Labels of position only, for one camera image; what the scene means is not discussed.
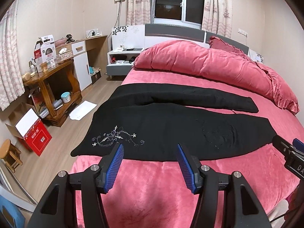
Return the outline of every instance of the silver embroidery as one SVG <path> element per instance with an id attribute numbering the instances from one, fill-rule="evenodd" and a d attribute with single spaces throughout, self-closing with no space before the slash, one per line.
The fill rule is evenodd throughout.
<path id="1" fill-rule="evenodd" d="M 125 134 L 127 136 L 129 136 L 129 138 L 123 138 L 122 135 Z M 103 134 L 104 138 L 100 141 L 101 139 L 101 135 L 94 137 L 92 139 L 92 141 L 94 141 L 94 143 L 92 144 L 92 146 L 111 146 L 115 141 L 117 141 L 117 139 L 124 139 L 127 142 L 133 143 L 134 146 L 141 146 L 145 143 L 144 140 L 141 140 L 139 142 L 139 144 L 136 144 L 131 138 L 135 138 L 136 134 L 129 134 L 127 131 L 124 131 L 123 127 L 120 127 L 119 130 L 117 129 L 117 126 L 115 126 L 114 130 L 109 133 L 109 134 Z"/>

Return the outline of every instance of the black garment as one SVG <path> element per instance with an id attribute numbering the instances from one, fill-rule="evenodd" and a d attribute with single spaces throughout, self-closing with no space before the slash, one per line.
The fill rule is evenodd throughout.
<path id="1" fill-rule="evenodd" d="M 102 104 L 94 116 L 104 109 L 148 105 L 151 103 L 174 103 L 214 109 L 227 109 L 258 113 L 259 109 L 250 97 L 202 88 L 174 84 L 134 83 L 119 86 L 109 100 Z"/>
<path id="2" fill-rule="evenodd" d="M 183 90 L 180 98 L 178 90 Z M 88 133 L 71 156 L 107 155 L 117 140 L 124 145 L 125 159 L 176 161 L 174 150 L 181 143 L 200 160 L 215 160 L 252 152 L 271 143 L 276 134 L 266 118 L 171 102 L 241 110 L 254 110 L 255 106 L 250 98 L 215 89 L 171 84 L 121 86 L 95 112 Z"/>

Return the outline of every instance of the wooden side table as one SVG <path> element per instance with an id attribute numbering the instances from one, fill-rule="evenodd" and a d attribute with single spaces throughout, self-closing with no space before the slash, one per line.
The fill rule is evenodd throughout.
<path id="1" fill-rule="evenodd" d="M 47 109 L 49 110 L 49 114 L 44 118 L 49 120 L 54 126 L 61 127 L 65 122 L 67 116 L 66 111 L 72 104 L 79 105 L 82 101 L 81 91 L 79 87 L 79 82 L 73 75 L 73 59 L 68 59 L 61 64 L 57 64 L 56 68 L 48 69 L 47 72 L 41 72 L 30 78 L 28 81 L 24 82 L 24 86 L 29 85 L 39 85 L 40 91 L 42 93 L 44 102 L 46 104 Z M 71 92 L 71 101 L 68 103 L 63 103 L 63 106 L 58 110 L 55 110 L 52 102 L 54 102 L 54 98 L 51 98 L 48 89 L 46 87 L 46 79 L 50 77 L 52 74 L 56 73 L 57 71 L 64 69 L 66 76 L 69 82 L 72 85 L 72 92 Z"/>
<path id="2" fill-rule="evenodd" d="M 18 165 L 23 165 L 20 160 L 20 154 L 18 148 L 11 144 L 10 139 L 6 139 L 0 147 L 0 158 L 4 160 L 5 165 L 15 173 L 15 169 Z"/>

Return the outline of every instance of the wooden stool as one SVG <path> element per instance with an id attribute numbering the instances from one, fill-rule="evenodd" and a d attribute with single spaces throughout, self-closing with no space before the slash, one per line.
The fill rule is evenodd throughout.
<path id="1" fill-rule="evenodd" d="M 15 169 L 19 164 L 23 165 L 22 161 L 20 160 L 20 154 L 21 152 L 18 148 L 11 144 L 10 139 L 6 139 L 0 147 L 0 159 L 5 161 L 5 165 L 13 173 L 15 173 Z"/>

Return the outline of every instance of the patterned curtain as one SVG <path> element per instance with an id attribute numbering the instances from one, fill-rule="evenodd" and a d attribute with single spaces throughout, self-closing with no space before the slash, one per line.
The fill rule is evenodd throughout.
<path id="1" fill-rule="evenodd" d="M 24 93 L 17 52 L 17 7 L 18 0 L 15 0 L 0 22 L 0 107 L 2 110 Z"/>
<path id="2" fill-rule="evenodd" d="M 232 0 L 205 0 L 202 30 L 230 38 Z"/>
<path id="3" fill-rule="evenodd" d="M 150 23 L 150 0 L 128 0 L 127 25 Z"/>

